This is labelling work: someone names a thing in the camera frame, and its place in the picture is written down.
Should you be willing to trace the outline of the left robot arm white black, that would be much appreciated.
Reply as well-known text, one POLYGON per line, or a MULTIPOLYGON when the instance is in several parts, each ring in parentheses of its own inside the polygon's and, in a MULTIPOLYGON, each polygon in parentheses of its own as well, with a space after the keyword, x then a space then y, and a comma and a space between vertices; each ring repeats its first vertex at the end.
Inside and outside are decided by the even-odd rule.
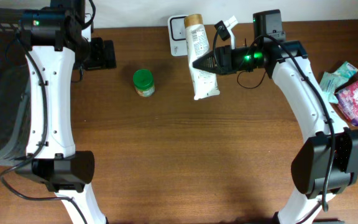
POLYGON ((11 171, 46 186, 73 223, 107 223, 91 185, 95 159, 77 151, 71 130, 71 76, 116 66, 110 40, 92 37, 94 16, 86 1, 52 1, 24 11, 16 40, 30 78, 30 134, 25 154, 11 171))

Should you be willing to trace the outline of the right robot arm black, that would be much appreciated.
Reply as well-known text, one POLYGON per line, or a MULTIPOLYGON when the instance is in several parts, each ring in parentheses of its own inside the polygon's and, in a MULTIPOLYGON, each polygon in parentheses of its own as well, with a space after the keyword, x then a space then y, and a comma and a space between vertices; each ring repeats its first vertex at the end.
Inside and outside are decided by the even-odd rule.
POLYGON ((213 47, 193 62, 217 75, 263 68, 285 95, 298 121, 303 146, 291 163, 294 190, 274 223, 316 223, 319 212, 358 179, 358 129, 335 112, 315 79, 308 54, 287 40, 278 9, 253 15, 254 41, 245 47, 213 47))

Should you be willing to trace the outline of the teal pouch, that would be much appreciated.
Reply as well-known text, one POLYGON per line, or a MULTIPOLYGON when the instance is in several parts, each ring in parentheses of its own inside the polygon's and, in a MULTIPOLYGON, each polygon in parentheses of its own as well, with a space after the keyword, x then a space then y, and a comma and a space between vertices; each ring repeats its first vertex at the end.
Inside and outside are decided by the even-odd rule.
POLYGON ((345 84, 349 79, 338 73, 324 72, 320 81, 320 88, 330 103, 338 104, 335 96, 336 89, 345 84))

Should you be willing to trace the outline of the green white pocket tissue pack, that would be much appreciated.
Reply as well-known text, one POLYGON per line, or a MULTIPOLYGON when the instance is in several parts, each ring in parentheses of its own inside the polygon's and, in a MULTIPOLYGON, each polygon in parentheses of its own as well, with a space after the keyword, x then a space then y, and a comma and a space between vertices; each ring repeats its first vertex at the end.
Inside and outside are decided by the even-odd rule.
POLYGON ((336 72, 344 77, 344 78, 352 78, 357 72, 358 68, 350 64, 349 62, 345 61, 337 70, 336 72))

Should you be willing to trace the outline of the green lid jar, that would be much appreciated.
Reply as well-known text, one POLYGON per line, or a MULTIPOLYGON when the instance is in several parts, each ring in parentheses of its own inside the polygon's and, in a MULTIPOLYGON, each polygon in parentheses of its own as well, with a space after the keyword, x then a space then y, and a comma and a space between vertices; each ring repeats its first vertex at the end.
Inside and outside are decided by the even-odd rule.
POLYGON ((140 69, 133 75, 133 82, 136 92, 143 97, 152 96, 155 91, 154 77, 147 69, 140 69))

